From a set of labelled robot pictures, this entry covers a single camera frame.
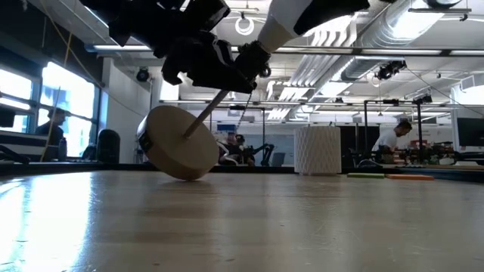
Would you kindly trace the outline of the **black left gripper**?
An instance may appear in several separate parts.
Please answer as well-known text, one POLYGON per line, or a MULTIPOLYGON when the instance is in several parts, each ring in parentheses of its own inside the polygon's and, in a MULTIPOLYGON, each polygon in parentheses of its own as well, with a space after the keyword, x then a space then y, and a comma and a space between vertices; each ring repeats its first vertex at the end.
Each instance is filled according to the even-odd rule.
POLYGON ((234 68, 231 44, 211 32, 178 38, 169 49, 162 68, 163 79, 179 85, 184 73, 193 86, 249 94, 253 84, 234 68))

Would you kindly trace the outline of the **wooden lamp with black socket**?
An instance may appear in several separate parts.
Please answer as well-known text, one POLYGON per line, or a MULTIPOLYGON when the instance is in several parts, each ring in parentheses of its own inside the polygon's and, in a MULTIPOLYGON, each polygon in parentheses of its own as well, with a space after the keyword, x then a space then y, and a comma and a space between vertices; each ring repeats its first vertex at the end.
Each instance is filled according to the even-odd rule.
POLYGON ((179 180, 209 172, 219 161, 219 146, 203 122, 227 93, 220 91, 199 116, 170 105, 153 108, 138 127, 138 143, 149 162, 179 180))

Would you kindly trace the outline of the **person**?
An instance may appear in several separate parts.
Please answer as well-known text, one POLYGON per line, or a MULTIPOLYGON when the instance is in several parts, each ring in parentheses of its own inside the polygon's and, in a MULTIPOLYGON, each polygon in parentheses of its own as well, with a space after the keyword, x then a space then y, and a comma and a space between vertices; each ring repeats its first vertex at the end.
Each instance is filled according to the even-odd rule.
POLYGON ((245 137, 229 132, 225 143, 218 142, 220 165, 249 165, 250 155, 246 151, 245 137))
POLYGON ((401 121, 396 127, 381 132, 371 151, 380 154, 382 163, 393 164, 393 154, 397 148, 398 139, 406 136, 411 130, 412 124, 408 120, 401 121))
POLYGON ((58 146, 64 139, 64 130, 61 126, 65 123, 68 112, 61 108, 50 109, 48 111, 48 121, 35 130, 37 135, 48 136, 48 144, 58 146))

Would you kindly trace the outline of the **white textured pen cup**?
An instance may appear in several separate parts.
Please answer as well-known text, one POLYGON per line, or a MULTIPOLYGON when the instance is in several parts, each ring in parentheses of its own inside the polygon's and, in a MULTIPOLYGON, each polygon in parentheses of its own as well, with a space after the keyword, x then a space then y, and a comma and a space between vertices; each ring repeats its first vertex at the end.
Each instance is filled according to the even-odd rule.
POLYGON ((340 128, 308 126, 294 132, 294 171, 300 175, 337 175, 342 171, 340 128))

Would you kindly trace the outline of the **black rounded bin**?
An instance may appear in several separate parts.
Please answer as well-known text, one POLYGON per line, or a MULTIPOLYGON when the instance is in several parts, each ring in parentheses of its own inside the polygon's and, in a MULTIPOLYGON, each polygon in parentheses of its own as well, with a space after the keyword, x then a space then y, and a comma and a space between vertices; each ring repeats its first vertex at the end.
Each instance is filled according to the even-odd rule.
POLYGON ((103 129, 98 134, 97 161, 109 164, 119 163, 120 136, 111 129, 103 129))

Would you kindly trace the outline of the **black computer monitor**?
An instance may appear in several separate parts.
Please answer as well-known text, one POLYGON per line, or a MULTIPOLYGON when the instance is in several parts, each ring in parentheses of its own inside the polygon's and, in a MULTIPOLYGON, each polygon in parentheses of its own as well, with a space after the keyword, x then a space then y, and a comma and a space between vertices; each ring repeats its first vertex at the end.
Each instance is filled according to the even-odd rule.
POLYGON ((459 145, 484 147, 484 119, 458 118, 459 145))

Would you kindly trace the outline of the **silver ventilation duct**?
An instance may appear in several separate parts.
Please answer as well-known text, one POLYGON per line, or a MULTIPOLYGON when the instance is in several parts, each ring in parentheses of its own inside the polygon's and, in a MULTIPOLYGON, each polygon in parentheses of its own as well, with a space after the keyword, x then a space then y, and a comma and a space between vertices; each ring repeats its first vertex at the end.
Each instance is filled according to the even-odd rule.
MULTIPOLYGON (((430 8, 424 0, 397 0, 391 4, 355 41, 359 48, 403 48, 422 36, 443 13, 410 12, 411 8, 430 8)), ((344 82, 360 79, 385 59, 377 57, 354 57, 340 70, 344 82)))

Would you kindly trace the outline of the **black gantry frame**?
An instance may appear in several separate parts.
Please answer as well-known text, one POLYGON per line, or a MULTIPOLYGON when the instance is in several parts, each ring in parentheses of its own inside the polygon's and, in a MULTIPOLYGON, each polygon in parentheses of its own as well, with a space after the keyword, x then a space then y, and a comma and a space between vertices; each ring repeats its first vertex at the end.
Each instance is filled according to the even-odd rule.
POLYGON ((365 152, 369 152, 368 140, 368 104, 387 105, 391 107, 399 107, 401 104, 404 107, 417 108, 417 131, 418 131, 418 161, 420 164, 424 162, 424 144, 421 121, 421 102, 413 100, 399 100, 399 99, 383 99, 383 100, 364 100, 364 121, 365 121, 365 152))

